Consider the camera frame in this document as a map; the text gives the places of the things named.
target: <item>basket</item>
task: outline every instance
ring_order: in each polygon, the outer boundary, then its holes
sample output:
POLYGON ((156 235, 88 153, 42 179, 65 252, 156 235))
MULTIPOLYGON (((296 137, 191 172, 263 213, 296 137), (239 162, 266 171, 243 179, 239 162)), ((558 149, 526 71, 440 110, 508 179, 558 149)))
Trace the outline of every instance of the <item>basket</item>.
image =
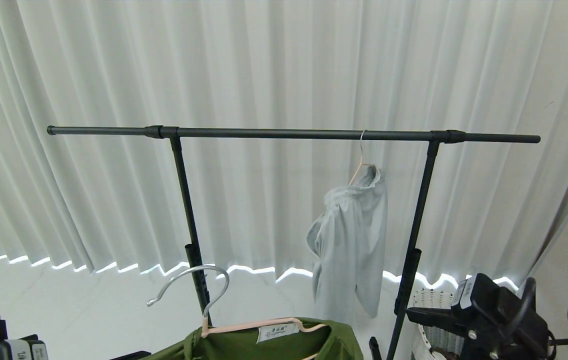
MULTIPOLYGON (((443 291, 421 289, 415 291, 412 306, 417 308, 449 309, 453 294, 443 291)), ((460 355, 464 339, 441 328, 417 325, 418 332, 412 341, 412 357, 415 360, 446 360, 444 355, 431 352, 433 347, 460 355)))

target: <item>green shirt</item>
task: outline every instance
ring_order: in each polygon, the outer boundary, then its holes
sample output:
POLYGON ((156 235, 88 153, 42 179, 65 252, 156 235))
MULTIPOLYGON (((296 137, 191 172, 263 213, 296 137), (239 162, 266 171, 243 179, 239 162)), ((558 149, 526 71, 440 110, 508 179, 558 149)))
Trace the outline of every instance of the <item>green shirt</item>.
POLYGON ((353 329, 343 323, 298 317, 305 328, 328 326, 312 332, 296 332, 257 342, 258 328, 210 333, 202 338, 202 328, 184 340, 144 360, 302 360, 317 354, 316 360, 363 360, 353 329))

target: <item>curtain fold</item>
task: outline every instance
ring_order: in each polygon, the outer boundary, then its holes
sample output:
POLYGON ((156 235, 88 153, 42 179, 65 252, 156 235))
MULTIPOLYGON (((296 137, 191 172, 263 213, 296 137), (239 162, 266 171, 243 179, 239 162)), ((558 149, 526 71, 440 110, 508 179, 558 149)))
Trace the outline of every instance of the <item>curtain fold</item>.
MULTIPOLYGON (((48 125, 540 135, 442 145, 418 239, 430 283, 517 283, 568 192, 568 2, 0 2, 0 257, 169 271, 190 237, 168 140, 48 125)), ((312 268, 357 141, 182 144, 205 263, 312 268)), ((399 275, 427 144, 362 145, 399 275)))

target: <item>hanging clothing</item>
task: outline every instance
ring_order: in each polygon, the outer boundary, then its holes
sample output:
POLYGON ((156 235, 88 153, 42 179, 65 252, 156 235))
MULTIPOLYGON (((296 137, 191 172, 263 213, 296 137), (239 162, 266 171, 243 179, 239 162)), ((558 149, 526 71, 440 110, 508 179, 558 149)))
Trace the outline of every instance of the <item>hanging clothing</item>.
POLYGON ((387 234, 385 176, 369 166, 353 186, 324 196, 326 212, 311 226, 306 244, 314 254, 314 316, 352 324, 355 295, 366 313, 378 315, 387 234))
POLYGON ((298 319, 305 328, 319 324, 327 326, 313 332, 294 332, 266 340, 260 337, 259 328, 210 333, 202 338, 200 327, 183 341, 145 357, 144 360, 302 360, 313 354, 317 354, 316 360, 364 359, 350 326, 334 321, 304 317, 298 319))

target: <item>black clothes rack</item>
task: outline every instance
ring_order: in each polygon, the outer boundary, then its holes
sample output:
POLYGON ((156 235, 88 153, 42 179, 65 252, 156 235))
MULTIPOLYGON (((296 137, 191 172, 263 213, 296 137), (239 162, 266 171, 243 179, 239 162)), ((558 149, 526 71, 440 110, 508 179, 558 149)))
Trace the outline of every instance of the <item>black clothes rack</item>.
MULTIPOLYGON (((432 131, 377 131, 366 130, 301 130, 301 129, 207 129, 194 127, 177 127, 152 125, 147 127, 57 127, 48 126, 46 132, 50 135, 130 135, 146 136, 154 139, 170 139, 170 147, 177 166, 179 188, 186 212, 190 244, 186 245, 186 256, 191 267, 202 265, 202 253, 198 240, 195 217, 189 185, 184 168, 181 138, 251 138, 251 139, 334 139, 334 140, 365 140, 365 141, 424 141, 428 142, 426 151, 426 165, 421 178, 417 207, 410 228, 408 247, 404 257, 402 280, 395 299, 394 313, 396 314, 391 344, 388 349, 386 360, 392 360, 398 348, 398 341, 402 325, 406 315, 406 307, 410 299, 411 290, 417 273, 417 266, 422 251, 416 248, 417 236, 422 223, 422 215, 426 205, 426 196, 431 184, 435 158, 437 157, 440 144, 455 144, 460 142, 503 142, 503 143, 528 143, 537 144, 540 137, 535 135, 514 134, 475 134, 458 130, 432 130, 432 131)), ((192 274, 199 306, 204 307, 209 303, 209 291, 203 271, 192 274)))

